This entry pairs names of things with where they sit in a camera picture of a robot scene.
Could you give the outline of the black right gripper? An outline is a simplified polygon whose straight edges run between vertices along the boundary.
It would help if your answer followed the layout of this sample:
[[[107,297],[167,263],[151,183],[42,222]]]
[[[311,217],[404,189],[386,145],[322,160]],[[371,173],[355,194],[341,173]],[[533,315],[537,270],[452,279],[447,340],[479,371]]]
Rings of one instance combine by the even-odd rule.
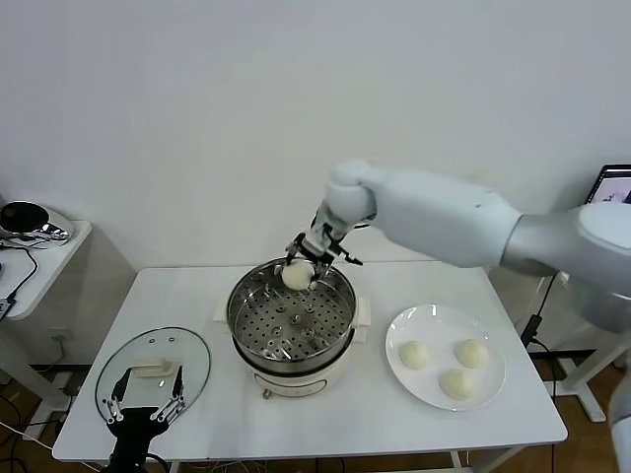
[[[341,255],[343,240],[344,232],[333,227],[307,229],[286,247],[285,265],[289,266],[300,254],[308,259],[313,268],[309,288],[313,290],[326,277],[332,262]]]

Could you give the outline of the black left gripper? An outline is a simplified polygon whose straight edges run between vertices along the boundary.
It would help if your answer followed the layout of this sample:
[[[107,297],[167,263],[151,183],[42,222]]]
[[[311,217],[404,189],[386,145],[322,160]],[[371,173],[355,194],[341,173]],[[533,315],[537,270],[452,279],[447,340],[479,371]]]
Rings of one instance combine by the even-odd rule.
[[[186,407],[183,397],[183,366],[175,376],[170,400],[156,407],[123,408],[132,368],[114,374],[101,374],[101,415],[115,437],[109,457],[109,472],[145,472],[154,438],[164,433],[164,423],[172,423]]]

